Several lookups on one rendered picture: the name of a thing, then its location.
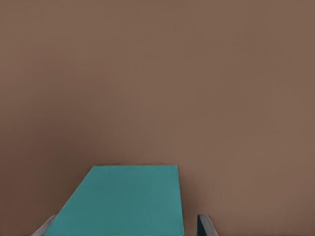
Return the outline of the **blue cube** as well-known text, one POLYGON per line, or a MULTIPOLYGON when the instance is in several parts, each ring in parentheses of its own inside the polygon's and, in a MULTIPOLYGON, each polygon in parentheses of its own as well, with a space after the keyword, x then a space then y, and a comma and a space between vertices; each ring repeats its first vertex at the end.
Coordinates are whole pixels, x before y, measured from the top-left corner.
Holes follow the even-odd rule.
POLYGON ((92 167, 44 236, 184 236, 178 167, 92 167))

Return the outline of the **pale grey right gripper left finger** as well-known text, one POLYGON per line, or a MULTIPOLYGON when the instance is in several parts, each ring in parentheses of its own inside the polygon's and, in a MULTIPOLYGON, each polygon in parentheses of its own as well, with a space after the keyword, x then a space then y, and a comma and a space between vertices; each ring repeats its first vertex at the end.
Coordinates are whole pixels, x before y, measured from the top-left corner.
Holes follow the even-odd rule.
POLYGON ((45 221, 35 232, 31 234, 31 236, 43 236, 44 233, 47 231, 49 226, 55 219, 55 215, 52 215, 47 221, 45 221))

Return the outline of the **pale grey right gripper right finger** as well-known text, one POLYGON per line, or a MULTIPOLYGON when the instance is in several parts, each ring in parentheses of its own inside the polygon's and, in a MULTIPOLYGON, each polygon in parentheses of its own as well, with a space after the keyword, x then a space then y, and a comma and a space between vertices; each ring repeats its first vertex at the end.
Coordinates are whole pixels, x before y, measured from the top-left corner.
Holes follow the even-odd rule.
POLYGON ((218 236, 211 218, 206 214, 197 215, 197 236, 218 236))

